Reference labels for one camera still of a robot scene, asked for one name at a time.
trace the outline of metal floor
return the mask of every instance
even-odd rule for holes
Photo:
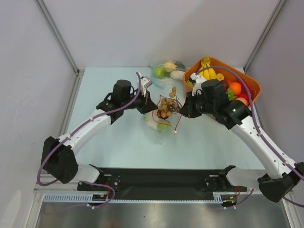
[[[290,228],[282,202],[253,195],[237,209],[218,204],[110,203],[104,208],[43,203],[36,228]]]

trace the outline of wall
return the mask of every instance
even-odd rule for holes
[[[33,0],[2,0],[0,12],[0,212],[21,190],[20,228],[75,76]]]
[[[278,0],[45,0],[79,68],[191,66],[212,55],[243,67]]]
[[[304,161],[304,1],[288,1],[248,74],[262,86],[257,107],[267,133],[297,162]],[[304,204],[304,184],[295,187]]]

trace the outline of white table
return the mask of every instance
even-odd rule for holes
[[[112,91],[119,79],[131,81],[150,76],[147,67],[87,68],[85,70],[68,130],[83,122]],[[159,94],[168,96],[173,85],[161,90],[148,88],[156,103]],[[182,81],[176,81],[178,98],[184,102]],[[108,168],[223,169],[228,165],[263,169],[250,149],[225,126],[203,115],[196,119],[182,117],[177,135],[157,140],[137,110],[126,110],[113,125],[87,143],[76,159],[79,163]]]

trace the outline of green apple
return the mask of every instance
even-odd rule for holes
[[[162,66],[156,66],[153,69],[153,76],[155,78],[163,78],[165,75],[165,68],[163,68]]]

